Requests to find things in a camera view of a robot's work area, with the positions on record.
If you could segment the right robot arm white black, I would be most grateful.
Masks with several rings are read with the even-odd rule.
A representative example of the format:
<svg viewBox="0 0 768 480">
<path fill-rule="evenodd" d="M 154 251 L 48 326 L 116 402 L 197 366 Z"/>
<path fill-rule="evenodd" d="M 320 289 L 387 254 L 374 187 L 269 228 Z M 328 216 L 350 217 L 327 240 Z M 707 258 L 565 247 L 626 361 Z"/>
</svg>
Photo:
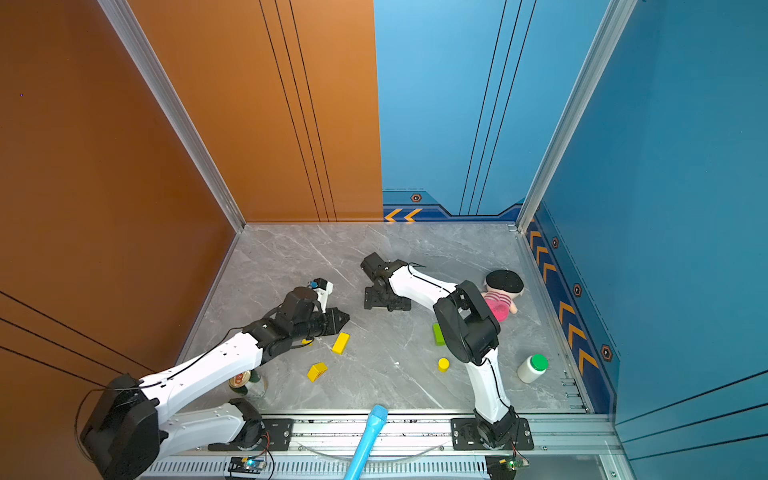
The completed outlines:
<svg viewBox="0 0 768 480">
<path fill-rule="evenodd" d="M 445 346 L 464 363 L 474 394 L 474 415 L 483 444 L 500 449 L 513 441 L 519 417 L 504 389 L 498 361 L 501 326 L 471 281 L 448 283 L 420 273 L 405 261 L 366 256 L 361 269 L 372 282 L 364 308 L 408 311 L 413 304 L 435 314 Z"/>
</svg>

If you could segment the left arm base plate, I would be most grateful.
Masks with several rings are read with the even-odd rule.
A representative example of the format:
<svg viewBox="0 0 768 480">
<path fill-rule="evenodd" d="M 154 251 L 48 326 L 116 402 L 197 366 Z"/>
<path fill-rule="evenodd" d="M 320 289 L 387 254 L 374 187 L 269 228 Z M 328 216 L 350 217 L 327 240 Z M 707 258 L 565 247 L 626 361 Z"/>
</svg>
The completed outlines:
<svg viewBox="0 0 768 480">
<path fill-rule="evenodd" d="M 266 418 L 259 422 L 247 421 L 242 431 L 228 443 L 213 443 L 207 446 L 208 451 L 251 451 L 270 452 L 287 451 L 293 433 L 292 419 Z"/>
</svg>

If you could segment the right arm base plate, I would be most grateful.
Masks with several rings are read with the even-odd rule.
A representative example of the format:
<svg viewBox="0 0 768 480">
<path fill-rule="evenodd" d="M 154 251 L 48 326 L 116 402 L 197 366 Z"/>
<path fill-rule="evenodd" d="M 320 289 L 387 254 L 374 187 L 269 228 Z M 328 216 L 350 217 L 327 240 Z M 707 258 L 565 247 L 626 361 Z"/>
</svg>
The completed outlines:
<svg viewBox="0 0 768 480">
<path fill-rule="evenodd" d="M 533 434 L 525 418 L 512 418 L 500 425 L 491 425 L 478 418 L 452 418 L 450 420 L 453 449 L 469 450 L 517 450 L 532 451 L 535 448 Z"/>
</svg>

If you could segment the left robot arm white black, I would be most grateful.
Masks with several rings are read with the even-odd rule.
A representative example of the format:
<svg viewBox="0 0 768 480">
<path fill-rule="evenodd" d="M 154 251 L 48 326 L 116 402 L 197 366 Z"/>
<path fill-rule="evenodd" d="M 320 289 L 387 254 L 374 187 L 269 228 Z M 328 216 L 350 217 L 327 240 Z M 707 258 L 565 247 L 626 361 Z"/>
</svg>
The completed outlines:
<svg viewBox="0 0 768 480">
<path fill-rule="evenodd" d="M 340 333 L 349 314 L 329 307 L 331 284 L 296 287 L 280 305 L 226 333 L 205 353 L 136 379 L 123 374 L 105 387 L 79 441 L 104 479 L 136 479 L 155 461 L 197 447 L 259 448 L 263 417 L 246 399 L 187 411 L 187 405 L 248 375 L 295 343 Z"/>
</svg>

